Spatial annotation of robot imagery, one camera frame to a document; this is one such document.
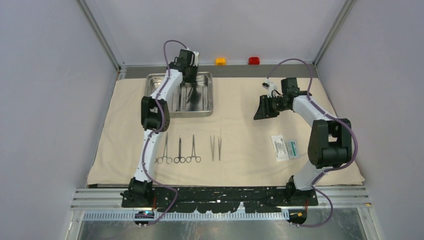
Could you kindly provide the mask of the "wire mesh steel basket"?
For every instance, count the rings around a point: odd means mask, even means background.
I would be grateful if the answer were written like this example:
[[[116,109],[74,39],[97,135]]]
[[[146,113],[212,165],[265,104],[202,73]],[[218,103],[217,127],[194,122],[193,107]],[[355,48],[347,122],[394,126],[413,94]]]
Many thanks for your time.
[[[182,82],[183,82],[183,73],[180,72],[180,71],[178,71],[178,70],[176,70],[176,69],[171,69],[170,70],[170,73],[165,72],[164,74],[167,76],[167,79],[165,80],[165,82],[163,82],[161,84],[160,90],[158,90],[155,93],[153,93],[153,94],[156,94],[156,95],[157,95],[157,93],[160,93],[160,97],[162,99],[165,98],[165,96],[161,96],[161,91],[165,88],[168,80],[172,79],[172,80],[177,81],[178,78],[182,78]],[[168,115],[169,115],[169,117],[171,119],[173,119],[173,118],[202,118],[202,117],[210,116],[213,113],[213,109],[214,109],[214,93],[213,93],[213,99],[212,100],[213,100],[213,108],[211,109],[211,111],[194,112],[194,113],[189,113],[189,112],[174,112],[174,113],[170,113],[169,112],[168,105],[167,105]]]

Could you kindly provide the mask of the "white sterile pouch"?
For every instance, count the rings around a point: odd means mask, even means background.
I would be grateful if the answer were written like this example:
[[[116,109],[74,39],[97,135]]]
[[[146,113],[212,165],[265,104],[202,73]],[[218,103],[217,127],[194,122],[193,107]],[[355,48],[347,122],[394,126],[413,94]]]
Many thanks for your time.
[[[283,135],[272,135],[271,141],[274,147],[275,160],[277,162],[288,161],[289,153]]]

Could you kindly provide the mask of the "green white packet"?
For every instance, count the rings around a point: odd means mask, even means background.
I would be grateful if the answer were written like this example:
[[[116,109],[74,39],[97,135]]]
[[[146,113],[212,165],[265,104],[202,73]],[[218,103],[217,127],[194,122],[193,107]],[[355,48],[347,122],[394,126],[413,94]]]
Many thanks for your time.
[[[289,159],[298,159],[300,157],[300,153],[296,139],[289,139],[285,143]]]

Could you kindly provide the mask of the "beige cloth wrap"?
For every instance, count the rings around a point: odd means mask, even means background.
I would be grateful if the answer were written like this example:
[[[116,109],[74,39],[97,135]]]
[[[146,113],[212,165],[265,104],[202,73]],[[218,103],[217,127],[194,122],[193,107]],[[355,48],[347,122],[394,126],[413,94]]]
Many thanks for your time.
[[[263,78],[213,78],[214,109],[210,116],[172,118],[168,128],[168,155],[189,156],[192,136],[201,162],[155,163],[152,177],[166,185],[181,186],[283,186],[309,161],[311,127],[297,113],[254,120],[259,97],[266,93]],[[127,185],[134,176],[143,148],[141,99],[144,78],[117,81],[87,182]],[[210,135],[215,136],[212,161]],[[276,161],[271,136],[296,139],[299,158]],[[219,161],[218,138],[222,139]]]

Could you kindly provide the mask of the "steel tweezers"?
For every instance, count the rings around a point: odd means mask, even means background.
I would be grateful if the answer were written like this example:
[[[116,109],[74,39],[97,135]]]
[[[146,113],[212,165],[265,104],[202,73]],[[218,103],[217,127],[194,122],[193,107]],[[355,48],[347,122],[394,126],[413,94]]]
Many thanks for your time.
[[[222,152],[222,138],[218,137],[218,160],[221,161],[221,152]]]
[[[211,158],[212,158],[212,161],[214,161],[214,158],[215,158],[215,136],[210,135],[209,140],[210,140]]]

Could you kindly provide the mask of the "short steel scissors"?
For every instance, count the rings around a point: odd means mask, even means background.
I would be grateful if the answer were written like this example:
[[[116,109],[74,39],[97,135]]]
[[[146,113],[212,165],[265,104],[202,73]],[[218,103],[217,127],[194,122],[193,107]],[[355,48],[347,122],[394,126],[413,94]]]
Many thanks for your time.
[[[183,164],[183,163],[186,163],[187,162],[186,158],[182,154],[182,150],[183,150],[182,137],[180,136],[178,138],[178,152],[177,152],[177,156],[173,159],[173,162],[175,164]]]

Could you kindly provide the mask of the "long steel forceps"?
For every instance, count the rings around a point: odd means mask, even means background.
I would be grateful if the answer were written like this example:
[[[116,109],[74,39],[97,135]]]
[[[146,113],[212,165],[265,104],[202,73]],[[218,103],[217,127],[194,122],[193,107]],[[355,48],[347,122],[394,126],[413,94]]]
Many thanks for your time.
[[[171,164],[173,161],[173,159],[168,156],[168,138],[169,138],[168,133],[166,133],[163,153],[162,153],[162,156],[156,158],[155,160],[156,164],[163,164],[163,163]]]

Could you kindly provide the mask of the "steel scalpel handle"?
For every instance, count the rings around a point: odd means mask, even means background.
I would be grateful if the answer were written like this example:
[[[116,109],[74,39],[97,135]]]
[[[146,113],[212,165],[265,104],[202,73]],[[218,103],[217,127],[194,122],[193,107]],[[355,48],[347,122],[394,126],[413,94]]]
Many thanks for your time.
[[[194,86],[195,86],[194,84],[190,84],[190,89],[186,97],[186,103],[189,103],[191,101]]]

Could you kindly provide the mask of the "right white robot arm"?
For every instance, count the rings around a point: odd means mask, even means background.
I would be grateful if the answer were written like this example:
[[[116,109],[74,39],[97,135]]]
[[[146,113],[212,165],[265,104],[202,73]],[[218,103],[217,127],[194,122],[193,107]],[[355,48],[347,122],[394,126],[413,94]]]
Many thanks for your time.
[[[308,162],[285,185],[285,198],[291,205],[299,205],[313,192],[316,183],[331,170],[339,170],[352,160],[351,122],[336,118],[324,111],[309,90],[300,90],[295,77],[281,80],[281,92],[268,78],[262,86],[266,95],[259,97],[254,120],[276,118],[291,110],[311,127],[307,148]]]

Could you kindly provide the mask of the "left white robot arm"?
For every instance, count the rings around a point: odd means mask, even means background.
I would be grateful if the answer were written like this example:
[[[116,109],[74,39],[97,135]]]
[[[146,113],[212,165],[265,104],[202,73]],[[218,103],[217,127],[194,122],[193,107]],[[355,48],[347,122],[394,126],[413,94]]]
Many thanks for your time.
[[[168,102],[181,83],[196,81],[199,55],[197,51],[181,49],[179,56],[167,65],[165,77],[156,90],[141,99],[143,145],[139,163],[128,189],[121,193],[122,207],[148,207],[153,203],[153,166],[163,133],[170,125]]]

